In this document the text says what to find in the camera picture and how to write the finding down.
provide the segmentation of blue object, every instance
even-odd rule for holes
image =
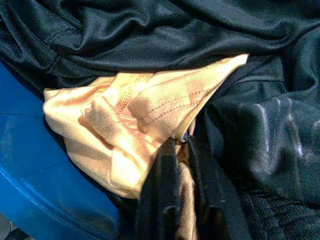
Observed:
[[[42,104],[0,64],[0,212],[37,240],[117,239],[123,217],[71,163]]]

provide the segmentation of black fabric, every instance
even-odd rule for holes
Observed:
[[[319,45],[310,31],[276,55],[249,57],[197,117],[233,180],[253,239],[320,238]]]
[[[0,60],[41,92],[83,86],[117,71],[278,53],[319,35],[319,13],[317,0],[3,0]]]
[[[205,111],[221,130],[225,149],[232,150],[230,164],[283,197],[319,204],[319,56],[302,53],[314,41],[300,41],[290,52],[266,56],[254,70],[242,67],[250,72],[223,96],[214,96]],[[284,74],[287,68],[294,76]]]

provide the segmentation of yellow garment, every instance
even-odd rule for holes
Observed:
[[[45,89],[43,111],[70,159],[108,190],[139,198],[157,150],[182,139],[203,105],[247,54],[192,70],[118,73],[89,86]]]
[[[195,182],[188,166],[180,162],[179,172],[179,196],[181,198],[181,211],[179,227],[176,231],[179,240],[197,240],[197,217],[195,209]]]

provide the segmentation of wrinkled cloth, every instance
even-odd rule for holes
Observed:
[[[195,181],[188,166],[180,162],[179,173],[179,197],[181,198],[181,210],[179,227],[176,231],[178,240],[197,240],[197,217],[195,209]]]
[[[3,0],[0,60],[40,92],[86,86],[117,71],[280,53],[320,35],[319,13],[317,0]]]
[[[317,36],[250,56],[197,116],[194,135],[229,172],[255,239],[320,238]]]
[[[43,111],[82,171],[121,197],[138,198],[157,149],[169,137],[182,140],[204,104],[247,57],[184,71],[118,73],[86,87],[46,89]]]

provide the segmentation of gold satin fabric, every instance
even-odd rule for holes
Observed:
[[[122,197],[139,198],[160,145],[169,137],[182,139],[204,104],[247,57],[191,70],[120,72],[84,87],[45,89],[43,111],[82,171]]]

